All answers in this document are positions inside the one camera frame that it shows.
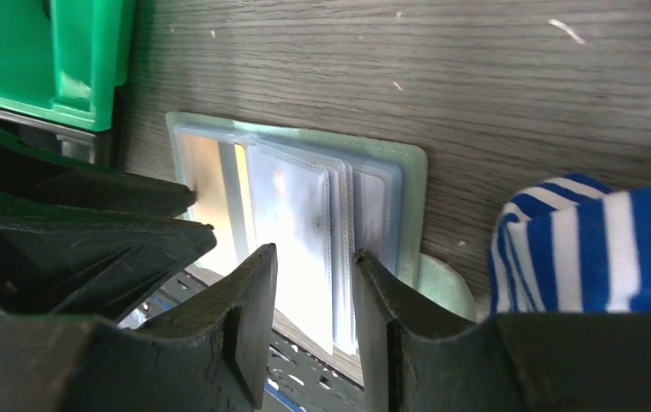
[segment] mint green wallet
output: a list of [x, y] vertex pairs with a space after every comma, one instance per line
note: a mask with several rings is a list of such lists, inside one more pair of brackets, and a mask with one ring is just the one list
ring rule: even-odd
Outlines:
[[[427, 175], [426, 153], [421, 148], [404, 143], [385, 142], [360, 136], [252, 124], [194, 113], [167, 113], [166, 123], [172, 137], [174, 152], [178, 151], [174, 127], [177, 124], [195, 123], [231, 128], [253, 135], [273, 135], [292, 139], [293, 141], [313, 143], [355, 154], [369, 155], [372, 158], [398, 165], [403, 171], [403, 204], [401, 207], [401, 238], [399, 241], [400, 250], [396, 276], [408, 286], [412, 288], [418, 287]], [[184, 170], [181, 160], [176, 157], [174, 156], [176, 174], [178, 180], [184, 182]]]

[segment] striped cloth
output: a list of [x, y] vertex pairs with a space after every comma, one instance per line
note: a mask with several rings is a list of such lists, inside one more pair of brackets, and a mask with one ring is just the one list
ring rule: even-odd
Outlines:
[[491, 312], [651, 312], [651, 186], [580, 174], [520, 191], [489, 250]]

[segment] gold card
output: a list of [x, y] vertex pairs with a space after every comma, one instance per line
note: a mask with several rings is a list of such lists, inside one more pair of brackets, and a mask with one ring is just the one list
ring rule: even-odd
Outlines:
[[214, 226], [217, 241], [197, 264], [226, 276], [256, 249], [244, 148], [187, 132], [177, 139], [184, 181], [196, 193], [191, 220]]

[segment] green plastic bin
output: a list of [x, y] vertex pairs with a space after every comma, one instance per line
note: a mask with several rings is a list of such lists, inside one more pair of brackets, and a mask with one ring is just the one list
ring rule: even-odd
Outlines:
[[126, 81], [135, 0], [0, 0], [0, 107], [111, 128]]

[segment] wooden surface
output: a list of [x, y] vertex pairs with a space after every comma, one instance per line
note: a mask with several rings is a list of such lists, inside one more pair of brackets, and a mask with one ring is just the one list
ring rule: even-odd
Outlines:
[[124, 165], [161, 179], [171, 111], [419, 145], [423, 251], [484, 314], [510, 193], [572, 172], [651, 183], [651, 1], [138, 0], [124, 95]]

